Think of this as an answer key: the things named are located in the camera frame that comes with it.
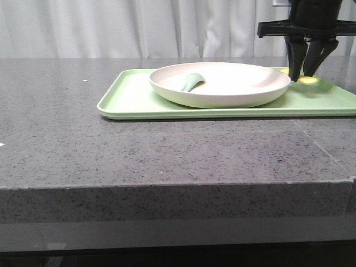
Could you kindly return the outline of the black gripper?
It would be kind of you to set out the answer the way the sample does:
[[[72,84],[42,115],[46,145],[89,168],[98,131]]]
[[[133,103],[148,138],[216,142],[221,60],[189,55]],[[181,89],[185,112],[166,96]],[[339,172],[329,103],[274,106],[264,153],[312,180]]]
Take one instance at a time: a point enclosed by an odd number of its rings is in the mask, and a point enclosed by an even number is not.
[[[257,35],[298,36],[285,37],[289,62],[289,77],[293,82],[299,79],[303,65],[305,76],[314,76],[324,60],[337,48],[338,40],[316,39],[309,48],[304,37],[355,36],[355,22],[338,20],[342,1],[304,0],[291,1],[288,19],[260,22]]]

